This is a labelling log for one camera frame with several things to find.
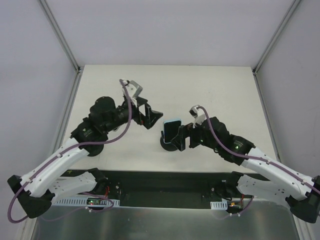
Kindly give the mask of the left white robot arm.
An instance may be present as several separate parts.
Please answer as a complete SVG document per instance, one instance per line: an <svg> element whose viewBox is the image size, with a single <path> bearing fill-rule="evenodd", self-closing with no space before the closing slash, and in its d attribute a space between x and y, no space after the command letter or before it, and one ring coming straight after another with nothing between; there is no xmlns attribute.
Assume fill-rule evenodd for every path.
<svg viewBox="0 0 320 240"><path fill-rule="evenodd" d="M129 127L131 121L150 129L162 116L162 112L152 110L147 99L142 97L137 97L135 103L125 97L119 106L109 96L98 98L90 107L88 117L71 132L64 145L34 170L23 176L12 175L7 180L14 192L7 210L8 220L18 223L11 216L15 201L20 203L26 217L33 219L44 214L60 199L85 192L94 195L105 193L110 185L98 168L66 180L58 178L80 159L99 155L105 144L116 142L124 136L121 133L109 140L109 132L122 125Z"/></svg>

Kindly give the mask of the black phone stand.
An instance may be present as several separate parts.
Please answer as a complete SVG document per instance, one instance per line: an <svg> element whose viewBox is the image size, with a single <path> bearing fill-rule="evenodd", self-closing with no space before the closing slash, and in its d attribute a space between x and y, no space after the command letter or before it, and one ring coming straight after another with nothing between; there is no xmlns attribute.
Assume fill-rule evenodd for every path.
<svg viewBox="0 0 320 240"><path fill-rule="evenodd" d="M87 144L86 146L84 146L84 149L88 152L89 157L95 157L103 151L104 144L96 144L94 142L94 143Z"/></svg>
<svg viewBox="0 0 320 240"><path fill-rule="evenodd" d="M165 134L164 134L164 131L162 130L161 132L161 137L160 137L160 145L161 145L161 147L164 149L164 150L166 150L166 151L168 151L168 152L175 152L175 151L179 151L180 149L179 148L177 148L174 144L172 144L172 143L165 143L164 142L164 136L165 136Z"/></svg>

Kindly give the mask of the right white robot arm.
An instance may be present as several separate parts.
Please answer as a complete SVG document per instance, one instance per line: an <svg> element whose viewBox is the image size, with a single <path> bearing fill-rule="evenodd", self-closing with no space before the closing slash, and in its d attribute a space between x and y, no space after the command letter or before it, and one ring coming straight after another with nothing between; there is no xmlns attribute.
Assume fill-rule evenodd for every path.
<svg viewBox="0 0 320 240"><path fill-rule="evenodd" d="M216 117L188 125L183 125L180 120L164 123L162 137L165 143L179 151L185 150L186 138L189 138L190 148L210 148L225 161L266 178L258 180L233 172L225 184L228 196L257 196L284 206L305 222L316 223L320 215L320 177L304 175L273 160L252 142L229 133Z"/></svg>

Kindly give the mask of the phone blue case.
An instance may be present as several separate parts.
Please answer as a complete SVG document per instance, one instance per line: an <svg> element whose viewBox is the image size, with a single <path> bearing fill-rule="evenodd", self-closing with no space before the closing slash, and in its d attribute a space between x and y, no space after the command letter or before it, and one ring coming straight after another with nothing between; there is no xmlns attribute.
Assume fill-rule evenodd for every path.
<svg viewBox="0 0 320 240"><path fill-rule="evenodd" d="M165 120L163 122L163 142L165 144L171 143L171 140L177 136L181 124L182 120L180 118Z"/></svg>

